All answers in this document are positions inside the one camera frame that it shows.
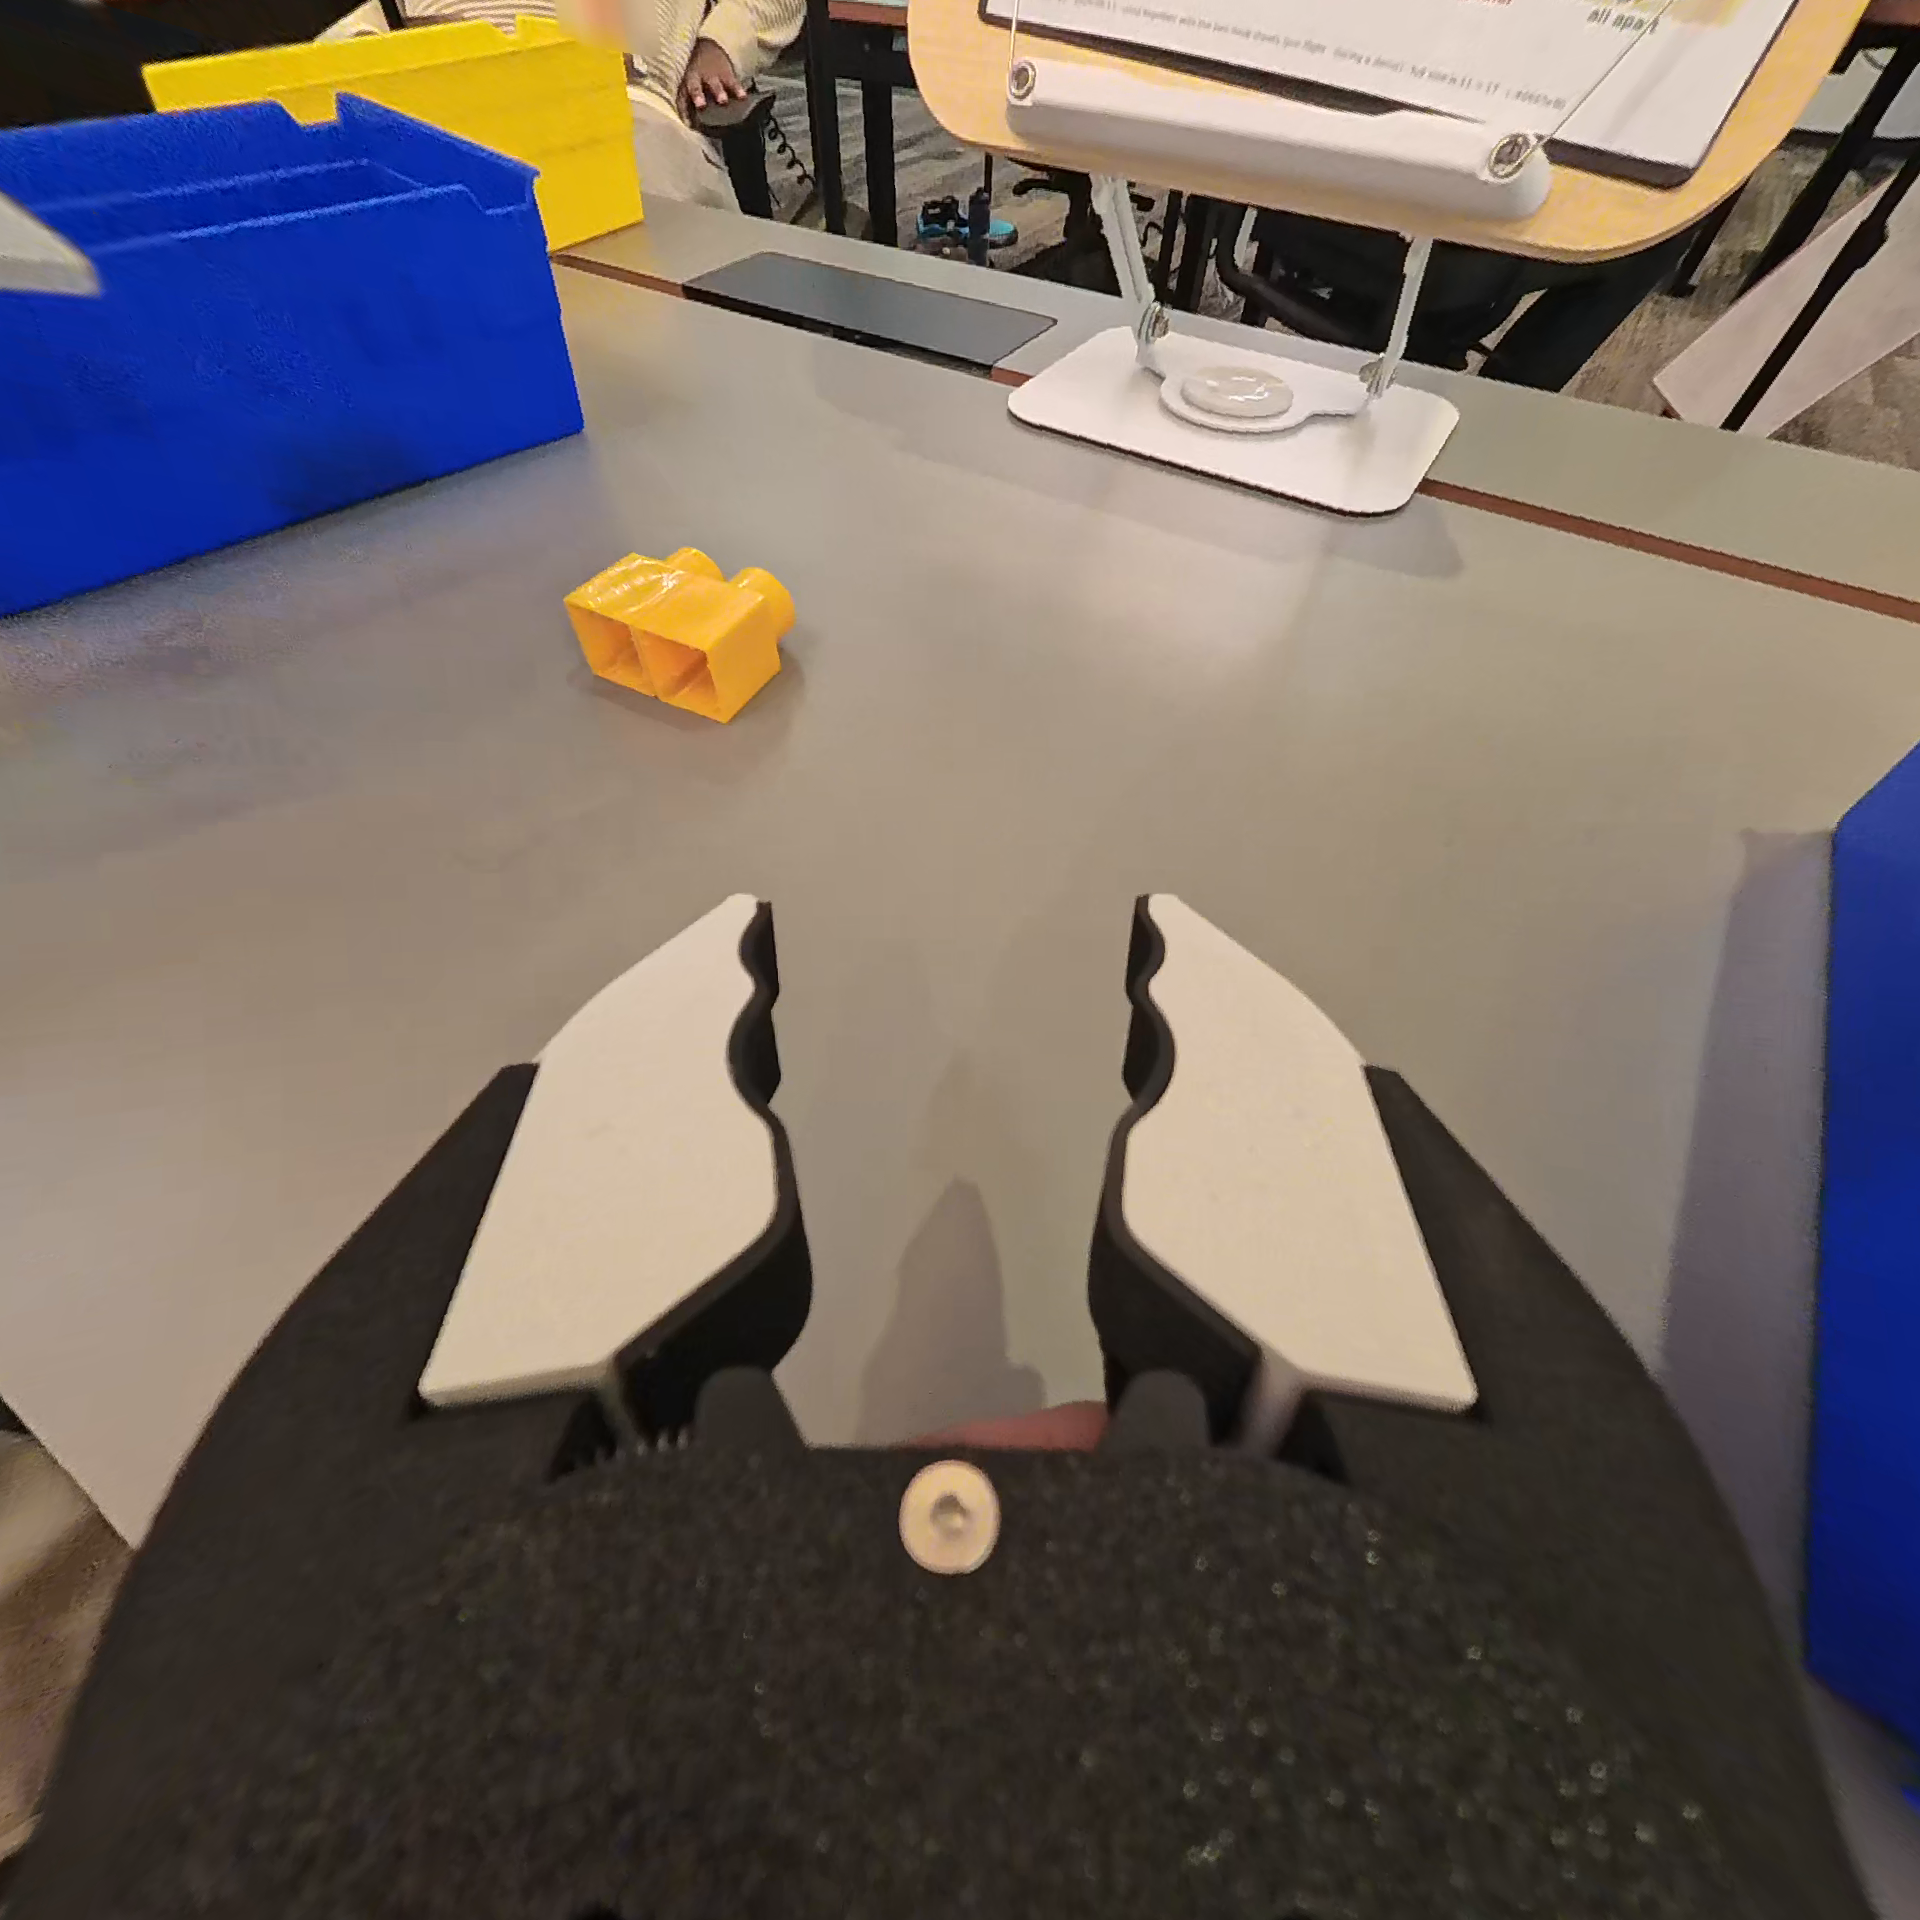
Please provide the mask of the blue plastic bin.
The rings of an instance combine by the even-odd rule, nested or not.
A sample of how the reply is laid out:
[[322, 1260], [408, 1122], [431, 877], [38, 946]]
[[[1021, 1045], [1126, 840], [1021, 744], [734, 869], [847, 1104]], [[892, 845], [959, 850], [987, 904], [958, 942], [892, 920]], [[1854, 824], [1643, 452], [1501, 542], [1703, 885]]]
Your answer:
[[1917, 752], [1831, 837], [1804, 1634], [1917, 1749]]
[[578, 434], [538, 168], [341, 95], [2, 140], [95, 297], [2, 297], [2, 609]]

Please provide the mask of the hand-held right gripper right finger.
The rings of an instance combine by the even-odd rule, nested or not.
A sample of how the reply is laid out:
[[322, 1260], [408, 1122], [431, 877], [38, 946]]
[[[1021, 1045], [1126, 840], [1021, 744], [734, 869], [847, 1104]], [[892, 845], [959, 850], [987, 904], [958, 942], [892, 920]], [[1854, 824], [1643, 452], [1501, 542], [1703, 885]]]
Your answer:
[[1283, 972], [1178, 896], [1133, 904], [1125, 1104], [1095, 1200], [1110, 1417], [1147, 1376], [1200, 1422], [1310, 1393], [1464, 1415], [1479, 1386], [1367, 1062]]

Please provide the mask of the white angled panel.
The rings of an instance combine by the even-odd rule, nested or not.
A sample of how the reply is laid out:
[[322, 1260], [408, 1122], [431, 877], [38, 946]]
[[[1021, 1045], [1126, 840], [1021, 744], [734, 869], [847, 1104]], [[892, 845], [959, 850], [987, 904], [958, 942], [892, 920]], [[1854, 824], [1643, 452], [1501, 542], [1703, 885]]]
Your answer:
[[1831, 218], [1688, 348], [1656, 368], [1651, 383], [1666, 414], [1693, 424], [1724, 424], [1784, 333], [1812, 305], [1818, 286], [1839, 253], [1869, 225], [1884, 225], [1878, 249], [1814, 314], [1740, 430], [1774, 436], [1858, 373], [1916, 344], [1917, 189], [1908, 188], [1894, 208], [1887, 205], [1891, 191], [1891, 182], [1878, 185]]

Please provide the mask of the printed instruction sheet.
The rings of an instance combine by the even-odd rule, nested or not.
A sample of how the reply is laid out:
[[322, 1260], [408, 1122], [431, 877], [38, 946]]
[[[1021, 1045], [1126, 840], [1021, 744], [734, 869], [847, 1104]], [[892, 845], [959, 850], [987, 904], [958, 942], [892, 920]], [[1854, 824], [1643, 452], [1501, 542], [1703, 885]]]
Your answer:
[[987, 1], [1019, 33], [1548, 134], [1554, 161], [1680, 185], [1791, 1]]

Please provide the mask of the yellow plastic bin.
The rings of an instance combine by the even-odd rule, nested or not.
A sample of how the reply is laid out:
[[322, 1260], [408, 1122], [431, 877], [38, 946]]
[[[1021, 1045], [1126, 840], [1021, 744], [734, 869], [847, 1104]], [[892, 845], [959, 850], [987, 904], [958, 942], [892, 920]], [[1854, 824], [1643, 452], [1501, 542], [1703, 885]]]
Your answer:
[[643, 221], [632, 104], [616, 48], [517, 16], [311, 38], [143, 63], [162, 112], [275, 102], [315, 125], [342, 95], [384, 104], [535, 168], [551, 250]]

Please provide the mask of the white book stand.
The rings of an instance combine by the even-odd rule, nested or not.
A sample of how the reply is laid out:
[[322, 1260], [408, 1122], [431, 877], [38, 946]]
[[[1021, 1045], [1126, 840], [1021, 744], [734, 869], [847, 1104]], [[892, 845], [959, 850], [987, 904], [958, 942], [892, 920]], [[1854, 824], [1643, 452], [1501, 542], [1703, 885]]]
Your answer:
[[1178, 332], [1146, 268], [1125, 181], [1095, 175], [1126, 321], [1010, 397], [1014, 421], [1061, 439], [1346, 516], [1404, 510], [1458, 421], [1448, 400], [1396, 386], [1432, 249], [1428, 225], [1533, 214], [1551, 182], [1548, 136], [1432, 112], [1172, 87], [1051, 54], [1010, 56], [1006, 102], [1019, 132], [1248, 175], [1284, 201], [1310, 188], [1414, 212], [1382, 351], [1363, 368], [1333, 368]]

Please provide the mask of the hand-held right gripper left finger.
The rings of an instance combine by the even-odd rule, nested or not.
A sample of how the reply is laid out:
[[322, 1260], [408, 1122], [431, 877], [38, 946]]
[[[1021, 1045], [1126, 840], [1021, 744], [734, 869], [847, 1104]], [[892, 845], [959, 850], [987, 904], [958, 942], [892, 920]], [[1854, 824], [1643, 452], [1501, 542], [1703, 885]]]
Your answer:
[[688, 1420], [796, 1345], [811, 1268], [779, 1088], [775, 912], [727, 896], [538, 1055], [418, 1397]]

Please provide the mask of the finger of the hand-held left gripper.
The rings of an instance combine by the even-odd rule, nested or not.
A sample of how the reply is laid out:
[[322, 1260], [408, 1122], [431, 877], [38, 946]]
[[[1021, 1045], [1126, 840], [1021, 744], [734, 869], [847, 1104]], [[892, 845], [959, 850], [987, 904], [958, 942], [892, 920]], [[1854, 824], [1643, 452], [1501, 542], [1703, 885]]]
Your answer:
[[2, 197], [2, 292], [95, 297], [103, 290], [92, 260], [60, 230]]

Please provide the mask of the black flat panel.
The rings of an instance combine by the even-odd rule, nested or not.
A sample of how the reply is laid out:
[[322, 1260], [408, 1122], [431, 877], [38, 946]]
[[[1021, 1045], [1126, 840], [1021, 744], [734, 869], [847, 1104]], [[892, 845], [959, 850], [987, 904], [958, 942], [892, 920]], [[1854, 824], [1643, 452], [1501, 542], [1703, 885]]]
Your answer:
[[686, 279], [682, 290], [744, 318], [979, 374], [1054, 327], [1044, 313], [772, 250]]

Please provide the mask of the yellow toy building block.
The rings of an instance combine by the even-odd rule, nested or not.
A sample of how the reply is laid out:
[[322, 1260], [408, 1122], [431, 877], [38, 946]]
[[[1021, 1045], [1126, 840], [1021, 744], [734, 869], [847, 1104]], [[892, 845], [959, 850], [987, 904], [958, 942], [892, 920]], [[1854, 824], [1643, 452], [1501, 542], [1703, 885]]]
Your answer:
[[781, 670], [796, 602], [763, 566], [708, 575], [668, 566], [635, 620], [647, 689], [716, 724], [736, 719]]
[[734, 609], [727, 575], [694, 548], [629, 556], [565, 598], [589, 672], [658, 700], [706, 672]]

